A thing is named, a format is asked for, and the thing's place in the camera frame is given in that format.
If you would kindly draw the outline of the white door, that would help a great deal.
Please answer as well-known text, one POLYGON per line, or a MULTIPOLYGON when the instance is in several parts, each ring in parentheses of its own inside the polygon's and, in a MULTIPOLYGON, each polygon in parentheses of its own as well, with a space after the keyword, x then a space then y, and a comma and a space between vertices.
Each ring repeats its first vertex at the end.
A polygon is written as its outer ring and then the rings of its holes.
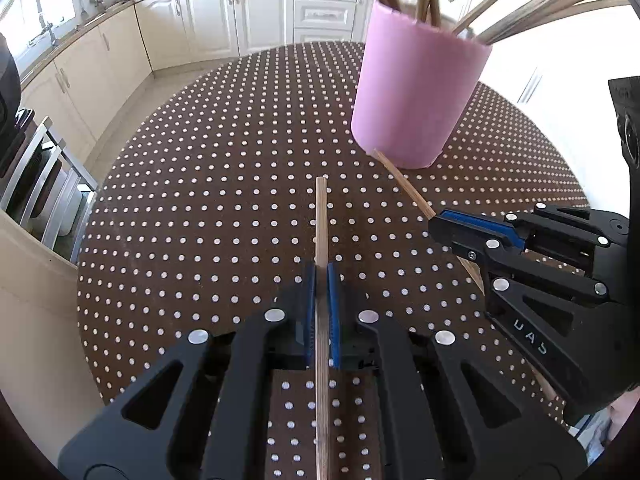
MULTIPOLYGON (((439 0, 458 20, 483 0, 439 0)), ((529 0, 499 0, 477 34, 529 0)), ((610 79, 639 76, 639 20, 631 6, 564 18, 492 47, 480 81, 515 104, 552 142, 593 208, 628 214, 629 177, 610 79)))

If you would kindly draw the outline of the cream lower kitchen cabinets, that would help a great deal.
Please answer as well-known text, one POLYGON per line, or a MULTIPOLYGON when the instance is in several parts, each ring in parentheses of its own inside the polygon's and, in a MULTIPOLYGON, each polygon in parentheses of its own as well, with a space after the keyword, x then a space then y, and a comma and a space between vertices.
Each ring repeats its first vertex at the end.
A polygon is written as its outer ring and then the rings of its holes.
POLYGON ((30 74, 22 104, 86 159, 152 73, 294 42, 361 41, 374 0, 134 0, 75 32, 30 74))

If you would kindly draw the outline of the pink cylindrical utensil holder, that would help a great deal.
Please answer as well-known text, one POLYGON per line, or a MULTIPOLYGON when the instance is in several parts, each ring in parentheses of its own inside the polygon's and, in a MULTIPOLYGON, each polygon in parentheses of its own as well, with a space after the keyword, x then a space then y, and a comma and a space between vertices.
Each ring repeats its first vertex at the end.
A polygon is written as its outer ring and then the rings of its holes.
POLYGON ((401 169, 436 160, 480 80, 491 47, 375 3, 352 135, 401 169))

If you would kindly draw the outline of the brown polka dot tablecloth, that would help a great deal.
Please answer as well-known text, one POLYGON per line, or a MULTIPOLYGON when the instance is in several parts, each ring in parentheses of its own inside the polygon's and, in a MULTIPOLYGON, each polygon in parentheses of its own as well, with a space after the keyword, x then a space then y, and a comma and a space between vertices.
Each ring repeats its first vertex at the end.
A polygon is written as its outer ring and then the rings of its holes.
MULTIPOLYGON (((137 127, 105 177, 78 260, 80 336, 105 405, 191 330, 231 332, 303 278, 314 179, 326 176, 330 256, 346 280, 410 332, 452 330, 567 432, 564 401, 542 391, 489 325, 458 259, 352 138, 363 50, 312 42, 239 58, 137 127)), ((480 83, 437 162, 405 174, 438 210, 501 218, 539 202, 587 205, 552 143, 480 83)), ((316 478, 313 379, 274 372, 266 479, 316 478)), ((372 373, 332 372, 330 389, 332 478, 381 479, 372 373)))

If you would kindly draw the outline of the kitchen sink faucet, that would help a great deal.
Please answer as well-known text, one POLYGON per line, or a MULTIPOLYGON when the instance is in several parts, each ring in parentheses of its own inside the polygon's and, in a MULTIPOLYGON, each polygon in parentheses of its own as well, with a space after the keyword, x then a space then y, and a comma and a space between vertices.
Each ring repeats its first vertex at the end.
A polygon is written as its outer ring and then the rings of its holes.
POLYGON ((38 32, 38 34, 34 38, 29 40, 28 44, 31 47, 35 47, 36 43, 40 40, 41 37, 48 36, 51 47, 56 48, 58 46, 58 38, 56 38, 55 33, 53 31, 53 24, 50 21, 47 21, 46 18, 44 17, 41 0, 35 0, 35 3, 36 3, 36 10, 37 10, 37 18, 41 26, 41 30, 40 32, 38 32))

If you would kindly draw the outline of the black air fryer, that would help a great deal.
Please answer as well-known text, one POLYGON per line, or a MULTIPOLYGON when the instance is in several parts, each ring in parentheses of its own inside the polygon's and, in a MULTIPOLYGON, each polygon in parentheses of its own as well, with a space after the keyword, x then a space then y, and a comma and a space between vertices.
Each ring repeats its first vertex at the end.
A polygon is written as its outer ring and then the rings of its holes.
POLYGON ((15 115, 21 102, 21 79, 6 37, 0 35, 1 154, 10 144, 15 115))

